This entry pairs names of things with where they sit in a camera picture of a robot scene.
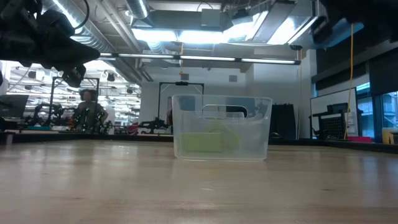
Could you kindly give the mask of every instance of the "table surface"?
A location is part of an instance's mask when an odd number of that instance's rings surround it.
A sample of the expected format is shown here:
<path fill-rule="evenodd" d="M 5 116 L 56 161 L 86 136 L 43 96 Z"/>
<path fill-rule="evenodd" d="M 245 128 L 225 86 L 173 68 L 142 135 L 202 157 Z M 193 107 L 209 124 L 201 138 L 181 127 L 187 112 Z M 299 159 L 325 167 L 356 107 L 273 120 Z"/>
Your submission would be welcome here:
<path fill-rule="evenodd" d="M 398 156 L 271 146 L 266 161 L 181 161 L 172 143 L 0 149 L 0 223 L 398 223 Z"/>

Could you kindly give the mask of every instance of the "ceiling pipe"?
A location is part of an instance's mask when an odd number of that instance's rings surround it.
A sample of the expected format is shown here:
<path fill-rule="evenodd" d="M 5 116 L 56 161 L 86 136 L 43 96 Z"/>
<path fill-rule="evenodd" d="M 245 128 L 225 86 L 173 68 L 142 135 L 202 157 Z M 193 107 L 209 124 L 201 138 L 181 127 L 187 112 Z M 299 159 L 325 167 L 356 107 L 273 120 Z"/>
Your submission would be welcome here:
<path fill-rule="evenodd" d="M 119 25 L 122 27 L 124 33 L 126 33 L 126 35 L 129 37 L 129 40 L 134 44 L 137 52 L 141 52 L 141 48 L 138 44 L 136 37 L 132 33 L 131 29 L 125 25 L 123 18 L 119 15 L 114 6 L 109 2 L 109 0 L 103 0 L 103 4 L 106 6 L 107 10 L 109 10 L 109 12 L 114 16 Z"/>
<path fill-rule="evenodd" d="M 110 21 L 112 26 L 116 29 L 118 34 L 122 37 L 125 43 L 129 46 L 130 50 L 133 52 L 138 52 L 137 47 L 132 43 L 132 41 L 127 37 L 127 35 L 121 30 L 121 28 L 117 25 L 116 21 L 112 18 L 111 14 L 106 10 L 105 6 L 102 4 L 100 0 L 96 0 L 98 8 L 102 10 L 105 17 Z"/>
<path fill-rule="evenodd" d="M 148 47 L 154 54 L 175 54 L 171 50 L 167 50 L 164 47 L 163 42 L 147 42 Z M 166 62 L 171 63 L 171 64 L 178 64 L 180 63 L 180 60 L 169 60 L 165 59 Z"/>
<path fill-rule="evenodd" d="M 135 19 L 145 19 L 149 15 L 149 6 L 146 0 L 126 0 L 127 8 Z"/>
<path fill-rule="evenodd" d="M 154 80 L 152 79 L 152 77 L 149 75 L 149 73 L 148 73 L 145 69 L 142 68 L 142 72 L 143 72 L 143 74 L 145 74 L 146 76 L 148 76 L 148 77 L 150 78 L 150 81 L 151 81 L 151 82 L 154 81 Z"/>
<path fill-rule="evenodd" d="M 72 16 L 75 20 L 83 21 L 86 16 L 86 12 L 83 12 L 74 1 L 71 0 L 42 0 L 43 8 L 45 10 L 53 9 L 64 14 Z M 83 27 L 83 31 L 79 36 L 72 36 L 76 41 L 85 44 L 89 47 L 97 49 L 100 52 L 115 52 L 116 49 L 109 42 L 109 40 L 100 32 L 100 30 L 93 24 L 89 19 Z M 141 76 L 136 71 L 132 70 L 126 60 L 120 58 L 115 61 L 105 61 L 109 65 L 113 66 L 119 74 L 128 82 L 141 84 Z"/>

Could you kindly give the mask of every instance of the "person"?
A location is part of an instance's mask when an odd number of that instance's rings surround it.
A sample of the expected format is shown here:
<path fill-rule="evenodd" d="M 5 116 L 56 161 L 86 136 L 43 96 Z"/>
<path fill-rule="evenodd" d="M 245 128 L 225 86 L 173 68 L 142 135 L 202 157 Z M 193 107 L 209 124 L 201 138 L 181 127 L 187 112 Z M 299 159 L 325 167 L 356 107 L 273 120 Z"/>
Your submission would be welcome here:
<path fill-rule="evenodd" d="M 108 113 L 104 110 L 104 108 L 97 103 L 97 113 L 95 113 L 95 101 L 97 99 L 97 91 L 95 90 L 83 90 L 80 92 L 80 99 L 83 101 L 78 105 L 78 111 L 81 112 L 85 109 L 89 109 L 90 112 L 88 113 L 87 116 L 87 123 L 89 127 L 92 127 L 94 120 L 96 118 L 96 115 L 99 112 L 104 113 L 104 121 L 108 117 Z"/>

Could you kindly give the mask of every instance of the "metal frame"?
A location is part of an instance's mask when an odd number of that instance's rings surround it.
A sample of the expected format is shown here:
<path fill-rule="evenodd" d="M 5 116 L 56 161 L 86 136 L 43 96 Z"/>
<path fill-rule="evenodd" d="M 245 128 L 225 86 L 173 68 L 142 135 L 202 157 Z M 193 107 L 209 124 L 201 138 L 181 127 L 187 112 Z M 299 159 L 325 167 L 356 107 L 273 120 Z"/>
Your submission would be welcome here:
<path fill-rule="evenodd" d="M 50 96 L 50 108 L 49 108 L 49 118 L 48 120 L 51 121 L 51 111 L 52 111 L 52 105 L 53 105 L 53 99 L 54 99 L 54 89 L 55 89 L 55 81 L 58 79 L 62 79 L 62 77 L 52 77 L 52 84 L 51 84 L 51 96 Z M 100 95 L 100 79 L 99 78 L 84 78 L 84 80 L 96 80 L 97 81 L 97 86 L 96 86 L 96 91 L 97 91 L 97 97 L 95 99 L 95 111 L 97 111 L 97 105 L 98 105 L 98 97 Z"/>
<path fill-rule="evenodd" d="M 163 84 L 174 84 L 174 85 L 178 86 L 179 83 L 181 83 L 181 82 L 160 82 L 159 83 L 159 95 L 158 95 L 158 98 L 157 98 L 157 117 L 159 117 L 159 115 L 160 115 L 160 96 L 162 94 L 162 92 L 161 92 L 162 85 Z M 183 82 L 183 83 L 186 84 L 186 86 L 189 86 L 189 85 L 201 85 L 201 94 L 202 95 L 205 94 L 205 84 L 204 83 L 189 83 L 189 82 Z"/>

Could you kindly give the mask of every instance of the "table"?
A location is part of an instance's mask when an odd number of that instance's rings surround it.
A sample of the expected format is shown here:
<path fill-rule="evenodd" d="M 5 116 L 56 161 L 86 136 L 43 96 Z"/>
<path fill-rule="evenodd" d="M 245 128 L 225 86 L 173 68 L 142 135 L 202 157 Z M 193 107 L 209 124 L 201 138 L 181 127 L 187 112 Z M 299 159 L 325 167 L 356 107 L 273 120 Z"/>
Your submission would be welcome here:
<path fill-rule="evenodd" d="M 398 223 L 396 155 L 270 146 L 264 162 L 181 161 L 172 147 L 1 148 L 1 223 Z"/>

